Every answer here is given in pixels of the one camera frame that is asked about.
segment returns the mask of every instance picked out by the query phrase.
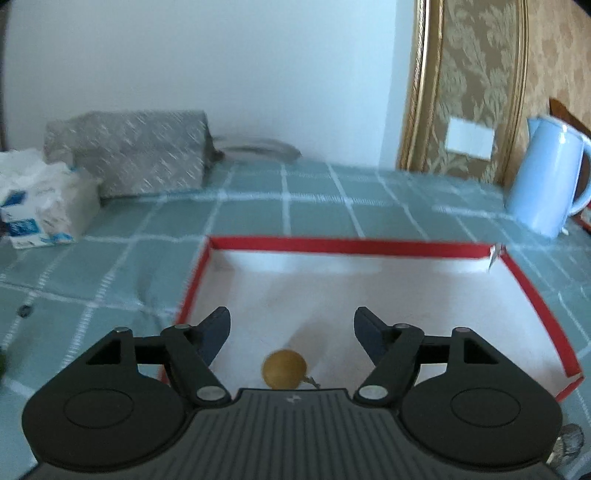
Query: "light switch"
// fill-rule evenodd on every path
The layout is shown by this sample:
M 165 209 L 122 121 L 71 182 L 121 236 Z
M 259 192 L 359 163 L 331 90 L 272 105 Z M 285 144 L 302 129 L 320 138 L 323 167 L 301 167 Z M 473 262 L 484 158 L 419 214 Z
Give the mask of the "light switch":
M 495 131 L 492 128 L 463 118 L 450 118 L 445 139 L 447 151 L 490 160 L 494 141 Z

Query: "yellow ball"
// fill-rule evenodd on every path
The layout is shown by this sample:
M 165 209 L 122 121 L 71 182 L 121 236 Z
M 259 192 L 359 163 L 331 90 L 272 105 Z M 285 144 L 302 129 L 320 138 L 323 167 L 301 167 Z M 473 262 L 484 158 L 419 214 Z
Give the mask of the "yellow ball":
M 304 358 L 293 350 L 279 350 L 269 355 L 262 364 L 262 378 L 273 390 L 293 390 L 304 377 L 308 366 Z

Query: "gray fabric bag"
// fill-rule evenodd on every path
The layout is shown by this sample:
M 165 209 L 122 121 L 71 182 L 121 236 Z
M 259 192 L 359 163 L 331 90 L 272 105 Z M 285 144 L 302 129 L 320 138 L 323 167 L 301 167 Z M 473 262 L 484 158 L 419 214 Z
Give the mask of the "gray fabric bag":
M 203 111 L 89 112 L 47 124 L 46 162 L 83 167 L 101 197 L 199 189 L 214 160 Z

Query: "red object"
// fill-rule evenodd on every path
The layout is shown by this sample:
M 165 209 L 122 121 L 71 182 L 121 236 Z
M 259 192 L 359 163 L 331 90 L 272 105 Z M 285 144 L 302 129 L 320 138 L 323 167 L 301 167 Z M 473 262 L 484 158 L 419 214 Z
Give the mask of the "red object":
M 197 299 L 197 291 L 211 257 L 212 250 L 254 250 L 272 252 L 305 252 L 351 255 L 383 255 L 393 257 L 422 258 L 484 258 L 491 254 L 491 244 L 469 244 L 449 242 L 404 242 L 367 239 L 329 239 L 329 238 L 285 238 L 261 236 L 209 237 L 195 266 L 193 276 L 183 301 L 183 306 L 175 325 L 187 323 L 191 309 Z M 572 393 L 584 380 L 583 370 L 562 327 L 546 306 L 544 300 L 521 271 L 517 263 L 504 251 L 501 260 L 517 280 L 532 307 L 540 317 L 546 332 L 560 357 L 567 377 L 580 377 L 556 396 L 561 401 Z M 166 381 L 164 369 L 160 380 Z

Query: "wallpaper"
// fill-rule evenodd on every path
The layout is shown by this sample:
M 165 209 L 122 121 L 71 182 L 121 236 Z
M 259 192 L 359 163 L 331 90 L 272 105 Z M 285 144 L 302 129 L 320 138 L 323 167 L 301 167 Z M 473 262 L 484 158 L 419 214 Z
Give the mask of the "wallpaper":
M 555 97 L 591 127 L 591 17 L 574 1 L 530 0 L 529 58 L 517 138 L 505 174 L 511 185 L 527 148 L 526 119 Z
M 488 183 L 502 176 L 517 28 L 517 0 L 445 1 L 440 76 L 424 171 Z M 446 151 L 452 116 L 495 130 L 491 161 Z

